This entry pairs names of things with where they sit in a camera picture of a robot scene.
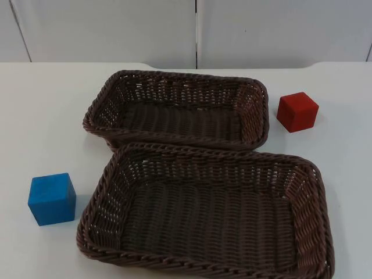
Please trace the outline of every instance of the red wooden block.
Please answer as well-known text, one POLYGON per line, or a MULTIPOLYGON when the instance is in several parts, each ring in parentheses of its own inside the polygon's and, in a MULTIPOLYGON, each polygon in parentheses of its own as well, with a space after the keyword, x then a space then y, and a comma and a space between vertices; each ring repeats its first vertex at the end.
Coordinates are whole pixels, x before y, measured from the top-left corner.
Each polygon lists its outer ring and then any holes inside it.
POLYGON ((277 118, 292 133, 313 127, 318 108, 304 92, 282 96, 277 118))

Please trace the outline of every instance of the blue wooden block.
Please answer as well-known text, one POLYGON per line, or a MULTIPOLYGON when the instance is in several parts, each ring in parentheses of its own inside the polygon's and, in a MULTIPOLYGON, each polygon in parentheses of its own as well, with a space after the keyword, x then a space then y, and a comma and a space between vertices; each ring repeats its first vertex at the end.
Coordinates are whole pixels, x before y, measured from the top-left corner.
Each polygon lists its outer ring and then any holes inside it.
POLYGON ((34 177, 28 206, 39 226, 73 221, 76 194, 68 173, 34 177))

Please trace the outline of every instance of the table surface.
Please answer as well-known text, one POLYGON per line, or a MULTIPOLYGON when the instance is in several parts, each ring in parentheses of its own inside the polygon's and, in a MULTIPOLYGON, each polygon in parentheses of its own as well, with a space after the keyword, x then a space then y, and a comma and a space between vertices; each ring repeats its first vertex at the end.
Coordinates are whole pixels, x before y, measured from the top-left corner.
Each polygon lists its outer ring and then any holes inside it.
MULTIPOLYGON (((105 80, 140 63, 0 63, 0 270, 3 278, 171 278, 85 258, 78 219, 112 153, 86 133, 85 111, 105 80), (32 177, 68 172, 77 217, 39 227, 27 207, 32 177)), ((323 62, 303 69, 172 70, 259 79, 269 93, 270 132, 259 151, 299 155, 323 175, 334 240, 334 278, 372 270, 372 63, 323 62), (306 92, 320 106, 315 126, 288 133, 276 120, 279 97, 306 92)))

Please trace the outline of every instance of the wooden block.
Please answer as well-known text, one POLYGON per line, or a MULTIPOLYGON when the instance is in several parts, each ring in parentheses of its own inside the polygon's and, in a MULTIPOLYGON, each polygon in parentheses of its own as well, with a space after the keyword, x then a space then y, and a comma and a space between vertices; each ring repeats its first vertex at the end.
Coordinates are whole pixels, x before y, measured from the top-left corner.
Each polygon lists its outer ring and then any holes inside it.
POLYGON ((76 194, 68 173, 34 177, 28 206, 39 226, 73 221, 76 194))
POLYGON ((290 132, 314 126, 319 106, 304 92, 282 96, 277 119, 290 132))

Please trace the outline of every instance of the wicker basket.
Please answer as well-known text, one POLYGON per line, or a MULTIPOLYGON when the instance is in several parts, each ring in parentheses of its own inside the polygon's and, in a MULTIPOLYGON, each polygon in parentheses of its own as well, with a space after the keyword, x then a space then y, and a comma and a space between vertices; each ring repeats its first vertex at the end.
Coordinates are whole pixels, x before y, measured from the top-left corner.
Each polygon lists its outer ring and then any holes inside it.
POLYGON ((267 139, 267 92, 251 78, 123 70, 108 79, 83 126, 113 151, 132 141, 254 149, 267 139))
POLYGON ((331 278, 320 173, 269 153, 133 143, 107 165, 77 245, 89 258, 214 278, 331 278))

